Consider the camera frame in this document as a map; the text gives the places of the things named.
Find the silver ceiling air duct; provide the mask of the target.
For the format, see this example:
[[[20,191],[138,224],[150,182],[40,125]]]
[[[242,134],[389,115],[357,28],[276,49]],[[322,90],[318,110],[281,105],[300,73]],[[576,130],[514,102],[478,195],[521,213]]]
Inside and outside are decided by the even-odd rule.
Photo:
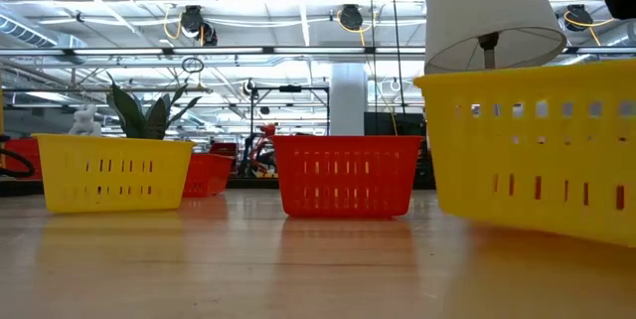
[[[30,48],[2,49],[0,57],[54,57],[61,62],[81,65],[86,56],[76,53],[76,49],[87,47],[86,42],[74,35],[51,31],[12,14],[0,10],[0,36],[20,41]]]

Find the table lamp with white shade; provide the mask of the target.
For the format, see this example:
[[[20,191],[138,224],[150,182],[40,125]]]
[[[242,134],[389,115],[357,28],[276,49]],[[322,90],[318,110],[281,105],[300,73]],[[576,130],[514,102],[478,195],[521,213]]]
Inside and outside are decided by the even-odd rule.
[[[566,36],[549,0],[426,0],[428,75],[537,67]]]

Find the white sculpture figure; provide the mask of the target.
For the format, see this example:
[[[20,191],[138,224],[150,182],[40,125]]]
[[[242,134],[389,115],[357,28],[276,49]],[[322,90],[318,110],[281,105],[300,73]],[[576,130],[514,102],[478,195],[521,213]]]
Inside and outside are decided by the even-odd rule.
[[[95,104],[85,104],[74,113],[74,123],[69,131],[70,135],[100,136],[101,126],[94,120],[97,112]]]

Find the black monitor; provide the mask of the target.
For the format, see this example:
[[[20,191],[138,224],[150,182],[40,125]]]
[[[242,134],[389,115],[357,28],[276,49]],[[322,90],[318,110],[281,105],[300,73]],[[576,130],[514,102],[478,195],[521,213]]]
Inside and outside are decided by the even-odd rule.
[[[424,136],[424,118],[420,113],[365,112],[364,134]]]

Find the red tool cart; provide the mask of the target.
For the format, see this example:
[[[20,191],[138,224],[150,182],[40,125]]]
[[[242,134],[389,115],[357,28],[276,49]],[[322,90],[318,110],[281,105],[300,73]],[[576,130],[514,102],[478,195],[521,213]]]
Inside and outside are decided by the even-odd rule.
[[[221,156],[236,157],[238,145],[233,142],[214,142],[210,145],[209,153]]]

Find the large yellow plastic basket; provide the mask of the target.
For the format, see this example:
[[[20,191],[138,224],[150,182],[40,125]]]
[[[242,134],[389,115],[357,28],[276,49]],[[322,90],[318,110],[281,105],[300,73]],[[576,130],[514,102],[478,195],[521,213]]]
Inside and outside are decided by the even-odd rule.
[[[443,212],[636,247],[636,60],[416,84]]]

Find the small yellow plastic basket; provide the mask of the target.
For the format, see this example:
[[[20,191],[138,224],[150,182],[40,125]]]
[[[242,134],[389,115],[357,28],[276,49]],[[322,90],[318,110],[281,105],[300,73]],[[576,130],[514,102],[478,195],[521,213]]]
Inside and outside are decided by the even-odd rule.
[[[47,210],[56,214],[180,207],[194,144],[37,134]]]

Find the white building column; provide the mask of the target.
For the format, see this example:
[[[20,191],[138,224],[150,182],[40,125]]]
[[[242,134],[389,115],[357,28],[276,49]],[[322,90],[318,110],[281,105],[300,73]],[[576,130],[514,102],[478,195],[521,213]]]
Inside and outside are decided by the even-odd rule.
[[[330,133],[363,135],[368,76],[363,64],[335,64],[330,83]]]

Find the red storage bins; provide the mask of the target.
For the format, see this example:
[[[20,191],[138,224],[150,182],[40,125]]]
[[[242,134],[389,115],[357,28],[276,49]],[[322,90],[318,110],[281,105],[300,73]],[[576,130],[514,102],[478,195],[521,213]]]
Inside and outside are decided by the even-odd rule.
[[[26,158],[33,165],[34,174],[30,177],[27,177],[27,180],[33,180],[33,181],[42,180],[39,146],[35,138],[11,139],[5,144],[5,149],[8,151],[18,153],[22,157]],[[24,172],[27,170],[27,168],[24,166],[23,163],[15,160],[14,158],[10,158],[8,156],[5,157],[5,165],[10,170],[15,170],[20,172]]]

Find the snake plant in white pot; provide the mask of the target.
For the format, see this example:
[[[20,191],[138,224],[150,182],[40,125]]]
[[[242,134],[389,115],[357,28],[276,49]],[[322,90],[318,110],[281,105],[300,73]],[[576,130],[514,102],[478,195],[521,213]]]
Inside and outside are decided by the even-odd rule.
[[[163,140],[168,128],[201,99],[200,96],[194,97],[187,104],[180,105],[178,112],[173,112],[172,107],[188,88],[183,85],[173,94],[162,93],[150,105],[144,107],[134,93],[124,91],[111,75],[108,77],[111,84],[106,100],[108,106],[116,112],[120,127],[127,138]]]

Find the red machine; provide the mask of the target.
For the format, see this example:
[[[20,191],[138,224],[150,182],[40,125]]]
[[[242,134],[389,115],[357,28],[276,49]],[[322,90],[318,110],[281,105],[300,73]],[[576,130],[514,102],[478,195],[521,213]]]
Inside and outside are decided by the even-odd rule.
[[[276,124],[260,125],[258,129],[244,141],[238,175],[243,178],[276,178],[277,165],[271,140]]]

